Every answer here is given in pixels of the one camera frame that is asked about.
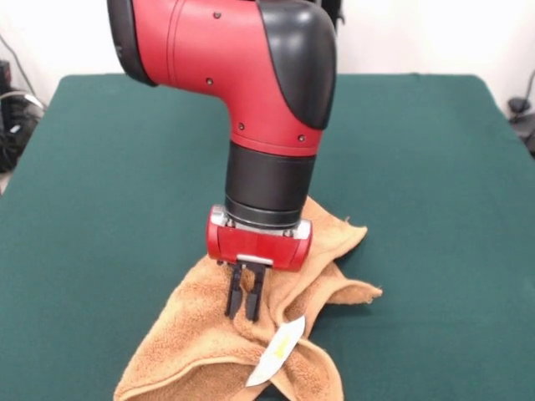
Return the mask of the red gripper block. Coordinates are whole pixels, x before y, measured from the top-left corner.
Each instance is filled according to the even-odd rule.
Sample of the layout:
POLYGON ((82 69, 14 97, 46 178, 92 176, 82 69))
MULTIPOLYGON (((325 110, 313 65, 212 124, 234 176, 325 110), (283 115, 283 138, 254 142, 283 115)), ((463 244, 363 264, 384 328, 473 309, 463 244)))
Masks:
POLYGON ((262 289, 267 268, 297 272, 305 263, 313 239, 313 224, 303 219, 289 229, 265 229, 233 220, 224 206, 214 205, 206 224, 208 256, 216 261, 231 263, 225 315, 234 318, 242 305, 241 287, 244 264, 259 264, 248 269, 254 275, 252 289, 247 294, 246 318, 258 320, 262 289))

